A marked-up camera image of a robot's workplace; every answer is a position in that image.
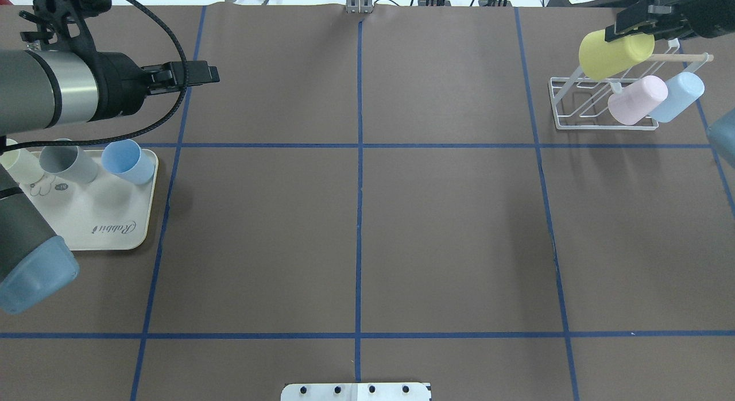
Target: wooden handle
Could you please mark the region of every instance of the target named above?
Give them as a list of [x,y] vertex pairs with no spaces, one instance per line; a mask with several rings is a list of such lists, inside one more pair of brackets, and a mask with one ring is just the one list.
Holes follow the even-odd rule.
[[[657,53],[648,61],[704,61],[704,55],[688,55],[687,53]],[[707,55],[706,61],[714,61],[714,55]]]

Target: red object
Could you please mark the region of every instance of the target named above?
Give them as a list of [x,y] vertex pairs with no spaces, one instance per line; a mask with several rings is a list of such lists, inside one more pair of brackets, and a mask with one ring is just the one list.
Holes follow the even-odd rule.
[[13,3],[9,0],[0,0],[0,4],[13,4]]

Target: cup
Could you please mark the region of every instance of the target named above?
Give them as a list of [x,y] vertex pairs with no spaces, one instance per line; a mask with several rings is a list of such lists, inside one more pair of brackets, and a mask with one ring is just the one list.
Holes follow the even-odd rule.
[[[66,138],[57,141],[69,141]],[[51,145],[41,150],[41,168],[74,183],[89,184],[97,178],[97,163],[76,145]]]
[[102,152],[102,167],[133,184],[145,184],[155,171],[153,162],[134,140],[111,142]]
[[[15,140],[7,139],[8,145],[16,143]],[[26,149],[0,155],[0,164],[18,184],[33,184],[44,177],[44,169],[39,165],[38,159]]]
[[714,121],[707,129],[707,138],[717,154],[735,168],[735,110]]
[[651,118],[671,122],[704,93],[704,82],[691,72],[682,72],[666,81],[669,97],[651,111]]
[[633,125],[641,121],[668,97],[669,89],[658,76],[644,76],[613,93],[607,100],[610,114],[621,124]]
[[650,34],[634,34],[605,42],[605,30],[591,32],[579,45],[579,65],[585,75],[601,81],[638,65],[653,55],[656,40]]

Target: pink cup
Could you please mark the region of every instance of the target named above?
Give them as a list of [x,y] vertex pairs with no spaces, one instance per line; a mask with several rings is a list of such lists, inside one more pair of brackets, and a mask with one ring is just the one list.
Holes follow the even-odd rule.
[[668,97],[669,89],[658,76],[645,76],[624,87],[621,93],[610,95],[610,114],[625,125],[635,125]]

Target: yellow cup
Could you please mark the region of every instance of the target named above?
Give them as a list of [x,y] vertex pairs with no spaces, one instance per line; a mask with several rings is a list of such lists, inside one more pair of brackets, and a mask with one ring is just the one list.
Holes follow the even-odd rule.
[[605,30],[591,32],[579,46],[579,65],[585,75],[599,81],[636,66],[653,55],[656,40],[650,34],[634,34],[605,42]]

